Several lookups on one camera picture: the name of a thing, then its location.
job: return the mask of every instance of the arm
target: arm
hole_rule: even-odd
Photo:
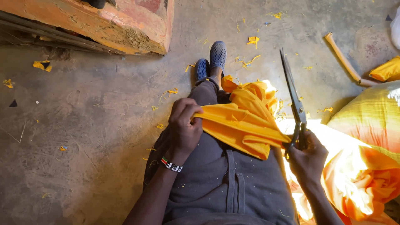
[[[342,220],[326,198],[321,185],[322,171],[328,150],[311,131],[305,132],[307,149],[295,147],[288,150],[290,170],[296,176],[310,203],[315,222],[318,225],[343,225]]]
[[[177,165],[185,163],[190,153],[197,146],[203,132],[201,119],[194,118],[193,121],[190,119],[194,113],[203,113],[203,110],[191,98],[182,98],[176,101],[172,107],[171,116],[168,120],[169,126],[171,126],[172,146],[166,152],[165,158]],[[177,174],[177,172],[173,172],[161,164],[123,225],[162,224],[165,208]]]

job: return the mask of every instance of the person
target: person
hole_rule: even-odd
[[[196,63],[196,85],[188,98],[175,101],[169,125],[150,152],[143,193],[124,225],[285,225],[299,224],[280,149],[267,160],[247,155],[203,132],[201,106],[229,102],[220,90],[226,46],[215,42],[210,63]],[[308,148],[289,148],[290,169],[303,189],[315,222],[343,224],[327,200],[321,175],[326,148],[311,131]]]

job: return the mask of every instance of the concrete floor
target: concrete floor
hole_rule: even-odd
[[[122,60],[74,51],[69,60],[52,60],[51,72],[32,67],[43,59],[42,49],[3,46],[0,79],[10,78],[15,88],[0,86],[0,224],[122,223],[141,193],[142,158],[162,131],[156,125],[167,125],[173,101],[192,87],[194,68],[185,73],[186,66],[208,58],[217,40],[228,47],[227,74],[242,83],[268,79],[278,98],[289,100],[278,50],[284,47],[305,109],[326,123],[363,87],[344,72],[323,36],[333,32],[364,74],[398,54],[385,21],[397,7],[397,0],[176,0],[167,56]],[[279,11],[281,20],[265,15]],[[246,45],[250,36],[260,38],[257,50]],[[259,54],[251,70],[235,63],[238,55],[248,61]],[[172,88],[178,94],[153,111]],[[9,108],[14,99],[18,107]],[[316,112],[325,107],[334,113]],[[292,115],[290,107],[285,111]],[[60,151],[61,145],[68,149]]]

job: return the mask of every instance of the left hand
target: left hand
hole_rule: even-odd
[[[171,127],[171,154],[188,157],[197,146],[203,132],[202,120],[191,117],[194,113],[203,113],[201,106],[192,98],[181,98],[174,102],[168,120]]]

